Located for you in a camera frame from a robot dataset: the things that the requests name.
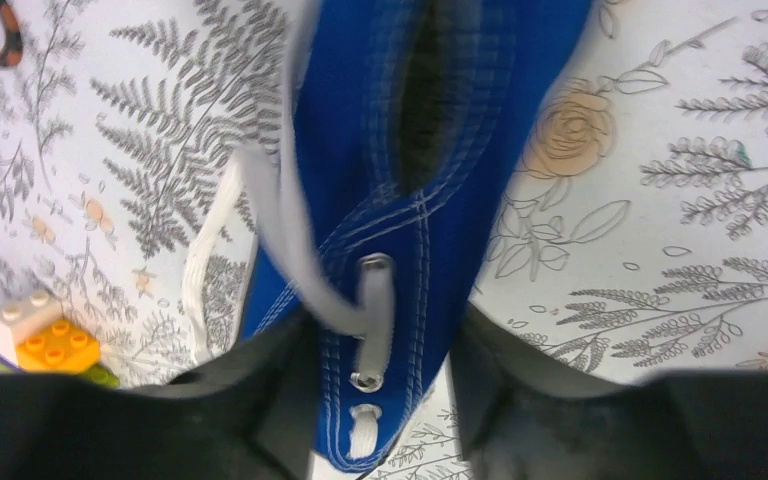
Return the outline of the white shoelace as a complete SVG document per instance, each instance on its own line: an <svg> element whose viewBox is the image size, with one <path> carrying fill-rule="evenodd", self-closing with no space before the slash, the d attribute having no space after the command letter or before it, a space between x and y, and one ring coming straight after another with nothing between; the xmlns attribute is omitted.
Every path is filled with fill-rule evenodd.
<svg viewBox="0 0 768 480"><path fill-rule="evenodd" d="M181 300L192 324L193 358L197 363L205 363L212 357L207 346L202 299L207 266L227 215L240 193L246 191L256 207L259 238L269 259L322 325L358 339L350 382L363 393L374 393L384 384L384 373L391 358L395 323L392 260L384 254L373 254L362 260L356 304L331 286L315 247L296 155L292 125L295 91L309 54L320 6L318 1L301 2L297 24L287 41L279 84L282 111L278 157L272 160L258 147L234 149L204 224L188 248Z"/></svg>

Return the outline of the blue canvas sneaker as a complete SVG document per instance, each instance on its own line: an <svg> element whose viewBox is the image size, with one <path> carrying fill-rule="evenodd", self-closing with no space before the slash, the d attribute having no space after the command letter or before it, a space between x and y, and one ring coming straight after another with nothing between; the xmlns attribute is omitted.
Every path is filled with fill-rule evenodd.
<svg viewBox="0 0 768 480"><path fill-rule="evenodd" d="M359 341L322 325L259 238L240 335L303 311L319 329L314 452L374 470L438 375L540 104L572 55L587 1L318 1L292 125L315 247L358 302L361 262L393 264L383 386L350 382Z"/></svg>

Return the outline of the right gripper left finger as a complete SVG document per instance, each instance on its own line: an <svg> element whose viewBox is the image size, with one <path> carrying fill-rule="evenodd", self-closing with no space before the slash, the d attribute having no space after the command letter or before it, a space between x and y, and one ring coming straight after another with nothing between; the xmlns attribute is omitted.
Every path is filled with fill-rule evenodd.
<svg viewBox="0 0 768 480"><path fill-rule="evenodd" d="M166 385L0 374L0 479L304 479L318 358L299 311Z"/></svg>

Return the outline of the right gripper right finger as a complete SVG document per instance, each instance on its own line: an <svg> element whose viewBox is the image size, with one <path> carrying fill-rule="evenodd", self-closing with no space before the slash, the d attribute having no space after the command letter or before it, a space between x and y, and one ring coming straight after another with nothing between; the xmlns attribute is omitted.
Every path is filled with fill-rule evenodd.
<svg viewBox="0 0 768 480"><path fill-rule="evenodd" d="M768 372L676 370L621 385L469 308L449 354L478 479L768 479Z"/></svg>

